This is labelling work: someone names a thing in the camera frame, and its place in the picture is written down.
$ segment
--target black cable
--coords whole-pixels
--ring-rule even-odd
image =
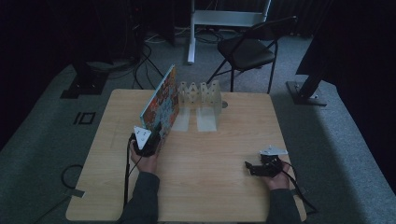
[[[297,181],[296,181],[291,175],[289,175],[288,173],[286,173],[283,169],[278,168],[278,167],[277,167],[275,164],[273,164],[272,162],[269,162],[269,163],[270,163],[272,166],[274,166],[276,169],[278,169],[280,172],[282,172],[283,174],[285,174],[285,175],[288,176],[288,178],[290,179],[291,183],[292,183],[293,186],[295,187],[295,190],[296,190],[297,195],[301,198],[301,200],[303,200],[303,202],[304,202],[306,205],[308,205],[308,206],[313,210],[312,212],[308,212],[308,213],[306,213],[306,214],[307,214],[307,215],[312,215],[312,214],[318,213],[318,209],[317,209],[312,203],[310,203],[310,202],[304,197],[304,195],[301,193],[301,190],[300,190],[299,186],[297,185]]]
[[[119,79],[119,78],[128,76],[130,73],[132,73],[132,70],[126,71],[124,74],[119,75],[118,77],[108,77],[107,79],[108,79],[108,80]]]
[[[129,1],[126,1],[127,2],[126,6],[124,5],[124,3],[125,3],[124,1],[120,1],[120,2],[121,2],[122,8],[128,8],[129,7],[128,6],[128,2]],[[125,10],[122,10],[122,16],[123,16],[124,22],[125,22],[125,41],[124,41],[124,47],[123,47],[123,50],[122,50],[121,58],[124,56],[126,47],[128,46],[128,30],[129,30],[129,27],[128,27],[128,14],[125,13]]]
[[[148,54],[146,54],[145,52],[142,52],[143,58],[140,60],[138,65],[133,70],[134,82],[132,83],[132,89],[134,88],[134,84],[135,83],[137,83],[137,85],[139,86],[139,88],[141,90],[144,89],[143,86],[140,84],[139,80],[137,79],[138,70],[143,65],[143,63],[145,64],[145,67],[146,67],[146,77],[148,79],[148,82],[149,82],[150,86],[152,87],[152,89],[156,89],[156,87],[154,86],[154,84],[152,83],[152,81],[149,78],[149,70],[148,70],[148,67],[147,67],[147,64],[146,64],[147,61],[154,67],[154,69],[157,71],[157,73],[161,77],[163,77],[163,73],[160,71],[160,69],[158,69],[158,67],[154,64],[154,62],[149,58],[149,56],[151,55],[151,52],[152,52],[151,47],[149,45],[147,45],[146,43],[144,43],[144,47],[146,47],[146,49],[148,49]]]
[[[101,68],[101,67],[96,67],[94,65],[90,65],[90,68],[92,71],[97,72],[97,73],[113,73],[113,72],[123,72],[131,69],[132,66],[136,64],[136,61],[134,59],[129,59],[126,63],[120,64],[120,65],[114,65],[108,68]]]
[[[60,202],[58,202],[57,204],[55,204],[55,206],[53,206],[49,211],[47,211],[43,216],[41,216],[40,218],[38,218],[34,224],[38,223],[41,219],[43,219],[44,217],[46,217],[49,213],[51,213],[53,210],[55,210],[56,208],[58,208],[62,203],[66,202],[69,198],[71,198],[70,196],[65,197],[63,200],[61,200]]]
[[[293,165],[291,165],[291,163],[286,162],[286,161],[283,161],[283,162],[285,162],[287,165],[289,165],[289,166],[291,167],[291,169],[292,169],[293,172],[294,172],[294,179],[295,179],[295,181],[297,181],[297,170],[294,168]]]
[[[199,35],[202,34],[197,34],[195,35],[195,39],[197,39],[197,41],[202,42],[202,43],[206,43],[206,44],[217,44],[219,43],[221,40],[224,39],[223,35],[219,32],[213,32],[213,31],[208,31],[210,35],[213,35],[216,39],[215,40],[209,40],[209,39],[205,39],[200,37]]]
[[[74,187],[73,187],[73,186],[70,186],[70,185],[68,185],[68,184],[66,183],[66,181],[64,181],[64,174],[65,174],[70,168],[73,168],[73,167],[79,167],[79,168],[82,169],[82,165],[79,165],[79,164],[69,165],[69,166],[67,166],[66,168],[64,168],[64,170],[62,171],[62,174],[61,174],[61,181],[62,181],[62,184],[64,184],[64,186],[67,187],[68,189],[75,189],[75,188],[76,188],[76,186],[74,186]],[[66,197],[64,197],[60,202],[58,202],[57,204],[55,204],[54,206],[52,206],[51,209],[48,210],[44,215],[42,215],[41,217],[39,217],[39,218],[34,222],[34,224],[38,223],[41,219],[43,219],[44,217],[46,217],[49,213],[51,213],[53,210],[55,210],[56,208],[58,208],[61,204],[63,204],[64,202],[66,202],[69,198],[71,198],[71,196],[66,196]]]
[[[129,176],[131,175],[131,172],[134,170],[136,165],[142,160],[143,156],[140,157],[140,159],[137,161],[137,163],[134,164],[134,167],[132,168],[131,171],[129,171],[129,168],[131,167],[131,163],[129,163],[129,158],[130,158],[130,148],[131,148],[131,141],[134,139],[134,133],[131,134],[131,137],[128,140],[128,144],[126,147],[126,168],[125,168],[125,178],[124,178],[124,202],[123,202],[123,207],[126,206],[128,203],[128,192],[129,192]]]
[[[64,174],[65,174],[70,168],[73,168],[73,167],[79,167],[79,168],[82,169],[82,165],[79,165],[79,164],[69,165],[69,166],[67,166],[66,168],[64,168],[64,170],[62,171],[62,174],[61,174],[62,183],[63,183],[64,186],[67,187],[68,189],[75,189],[75,188],[76,188],[76,186],[72,187],[72,186],[66,184],[66,181],[64,181]]]

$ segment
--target chair seat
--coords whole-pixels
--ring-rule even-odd
[[[226,39],[218,43],[219,52],[234,69],[246,71],[274,61],[275,54],[257,39],[245,39],[233,53],[233,57],[230,57],[230,52],[241,38]]]

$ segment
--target black chair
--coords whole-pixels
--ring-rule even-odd
[[[224,57],[224,61],[206,83],[209,84],[213,77],[231,71],[230,91],[233,91],[235,70],[243,73],[252,68],[258,68],[272,63],[267,91],[267,93],[270,93],[276,64],[277,40],[283,35],[289,35],[296,23],[297,17],[288,17],[278,21],[264,21],[248,28],[241,36],[220,41],[218,43],[218,50]],[[270,43],[264,45],[262,41],[268,41]],[[272,46],[275,46],[274,51],[270,50]],[[219,73],[219,70],[226,62],[231,65],[231,70]]]

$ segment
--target wooden table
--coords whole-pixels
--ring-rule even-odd
[[[69,220],[116,220],[123,202],[126,146],[153,91],[114,90],[99,125],[77,189],[66,212]],[[251,176],[245,161],[260,164],[269,145],[286,148],[267,94],[224,92],[228,103],[217,132],[197,131],[191,111],[188,132],[172,131],[160,153],[159,221],[258,222],[269,208],[269,191]],[[290,161],[288,156],[281,156]],[[138,175],[130,178],[130,198]],[[302,201],[295,197],[302,220]]]

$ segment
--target black backdrop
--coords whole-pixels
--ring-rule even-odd
[[[112,63],[136,57],[137,22],[144,22],[172,42],[172,2],[0,1],[0,150],[51,80],[70,63]],[[139,37],[144,31],[139,30]]]
[[[337,87],[394,192],[395,8],[395,2],[387,0],[334,0],[297,71],[323,74]]]

